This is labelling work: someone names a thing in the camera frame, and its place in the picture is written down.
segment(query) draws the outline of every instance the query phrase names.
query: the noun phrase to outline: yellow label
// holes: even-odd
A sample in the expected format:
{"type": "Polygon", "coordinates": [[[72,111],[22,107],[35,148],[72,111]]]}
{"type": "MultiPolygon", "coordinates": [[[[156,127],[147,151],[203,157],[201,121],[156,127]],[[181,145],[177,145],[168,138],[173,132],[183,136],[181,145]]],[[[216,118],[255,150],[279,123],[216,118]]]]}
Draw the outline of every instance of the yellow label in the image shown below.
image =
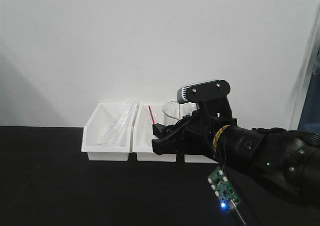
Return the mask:
{"type": "Polygon", "coordinates": [[[214,136],[214,138],[213,138],[213,141],[212,141],[212,147],[213,147],[214,150],[217,149],[218,140],[219,140],[220,135],[221,135],[221,134],[223,133],[223,131],[224,131],[227,127],[229,127],[229,126],[230,126],[230,125],[225,125],[225,126],[223,126],[223,127],[220,128],[220,129],[218,130],[218,132],[215,134],[215,136],[214,136]]]}

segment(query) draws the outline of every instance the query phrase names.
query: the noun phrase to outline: white wall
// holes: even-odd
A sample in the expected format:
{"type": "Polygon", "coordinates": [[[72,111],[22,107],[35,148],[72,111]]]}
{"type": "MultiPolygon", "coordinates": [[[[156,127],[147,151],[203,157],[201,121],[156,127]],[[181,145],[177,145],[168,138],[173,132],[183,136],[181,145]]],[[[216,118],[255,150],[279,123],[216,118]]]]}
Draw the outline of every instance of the white wall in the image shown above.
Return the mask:
{"type": "Polygon", "coordinates": [[[225,79],[244,127],[288,128],[319,0],[0,0],[0,125],[225,79]]]}

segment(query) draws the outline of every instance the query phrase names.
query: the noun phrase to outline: blue led light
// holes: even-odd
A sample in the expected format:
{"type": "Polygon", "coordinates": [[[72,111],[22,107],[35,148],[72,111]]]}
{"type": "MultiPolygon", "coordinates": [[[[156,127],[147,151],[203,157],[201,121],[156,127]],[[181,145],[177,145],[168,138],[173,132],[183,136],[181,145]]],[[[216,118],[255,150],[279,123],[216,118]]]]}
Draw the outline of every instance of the blue led light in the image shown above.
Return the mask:
{"type": "Polygon", "coordinates": [[[224,209],[224,208],[226,208],[226,206],[227,206],[226,203],[224,203],[224,202],[221,203],[221,208],[224,209]]]}

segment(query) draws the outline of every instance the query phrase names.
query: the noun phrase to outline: black table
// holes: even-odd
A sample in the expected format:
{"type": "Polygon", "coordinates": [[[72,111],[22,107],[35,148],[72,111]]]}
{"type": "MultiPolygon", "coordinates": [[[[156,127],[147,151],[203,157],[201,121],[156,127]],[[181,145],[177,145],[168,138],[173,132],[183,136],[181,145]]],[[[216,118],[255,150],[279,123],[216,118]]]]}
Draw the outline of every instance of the black table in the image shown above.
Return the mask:
{"type": "MultiPolygon", "coordinates": [[[[0,127],[0,225],[237,225],[207,181],[212,164],[89,161],[82,128],[0,127]]],[[[250,225],[320,225],[227,170],[250,225]]]]}

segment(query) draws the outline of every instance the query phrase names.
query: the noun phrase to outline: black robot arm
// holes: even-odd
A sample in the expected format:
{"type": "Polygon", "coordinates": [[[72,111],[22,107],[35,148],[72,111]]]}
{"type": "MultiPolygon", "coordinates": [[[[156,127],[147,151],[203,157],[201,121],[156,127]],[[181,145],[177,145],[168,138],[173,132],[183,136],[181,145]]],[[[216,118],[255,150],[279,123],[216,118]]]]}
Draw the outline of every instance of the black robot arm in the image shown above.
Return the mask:
{"type": "Polygon", "coordinates": [[[178,90],[179,103],[197,110],[175,125],[154,124],[153,151],[204,155],[251,176],[290,201],[320,206],[320,135],[281,128],[237,126],[227,99],[228,82],[215,80],[178,90]]]}

